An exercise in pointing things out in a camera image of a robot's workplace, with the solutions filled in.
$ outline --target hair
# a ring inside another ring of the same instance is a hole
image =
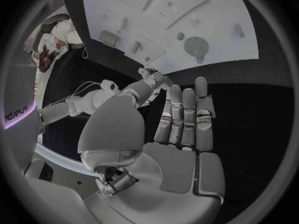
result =
[[[48,59],[52,63],[52,61],[54,60],[55,56],[57,56],[57,54],[58,54],[58,52],[56,52],[56,51],[52,51],[49,54],[49,49],[47,49],[47,46],[44,45],[43,48],[42,48],[42,52],[39,54],[39,70],[41,72],[46,72],[48,70],[48,68],[50,67],[50,65],[46,65],[43,62],[43,58],[48,57]]]

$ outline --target wire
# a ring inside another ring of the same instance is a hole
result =
[[[80,89],[83,85],[88,84],[88,83],[91,83],[91,84],[89,84],[87,87],[85,87],[84,89],[82,89],[81,91],[79,91],[79,89]],[[101,83],[97,83],[97,82],[94,82],[94,81],[86,81],[86,82],[82,83],[82,84],[75,90],[75,92],[74,92],[73,94],[71,94],[70,96],[61,98],[61,99],[59,99],[59,100],[57,100],[57,101],[55,101],[55,102],[53,102],[53,103],[50,103],[50,104],[48,104],[45,108],[47,108],[47,107],[49,107],[49,106],[51,106],[51,105],[55,105],[55,104],[57,104],[57,103],[63,102],[63,101],[65,101],[66,99],[68,99],[68,98],[70,98],[70,97],[73,97],[73,96],[75,96],[75,95],[77,95],[77,94],[83,92],[84,90],[86,90],[87,88],[89,88],[89,87],[91,87],[91,86],[93,86],[93,85],[99,85],[99,86],[100,86]]]

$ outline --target pink light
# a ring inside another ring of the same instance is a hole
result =
[[[35,107],[36,107],[36,103],[34,101],[33,104],[31,105],[31,107],[28,109],[28,111],[26,113],[18,116],[14,120],[6,122],[6,124],[4,125],[4,129],[8,129],[8,128],[12,127],[13,125],[15,125],[16,123],[20,122],[22,119],[24,119],[29,114],[31,114],[34,111]]]

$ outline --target black floor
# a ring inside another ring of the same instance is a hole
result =
[[[84,81],[111,79],[120,88],[134,81],[82,59],[81,53],[82,50],[72,50],[55,64],[44,105],[70,95]],[[216,220],[222,224],[250,205],[274,175],[288,144],[294,100],[292,89],[268,85],[212,84],[209,93],[217,115],[213,123],[214,151],[221,157],[226,175],[227,194]],[[145,142],[153,139],[164,95],[161,93],[148,108],[140,110],[146,123]],[[44,145],[80,160],[77,143],[88,118],[82,114],[49,125]]]

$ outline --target white robot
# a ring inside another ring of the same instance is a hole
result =
[[[139,70],[143,79],[123,90],[104,80],[100,90],[74,96],[38,111],[40,133],[68,115],[91,114],[78,144],[85,167],[97,174],[98,197],[114,215],[102,223],[213,222],[225,194],[224,172],[212,153],[215,110],[207,81],[195,90],[171,85],[160,72]],[[154,142],[144,144],[145,124],[138,108],[166,89],[166,103]]]

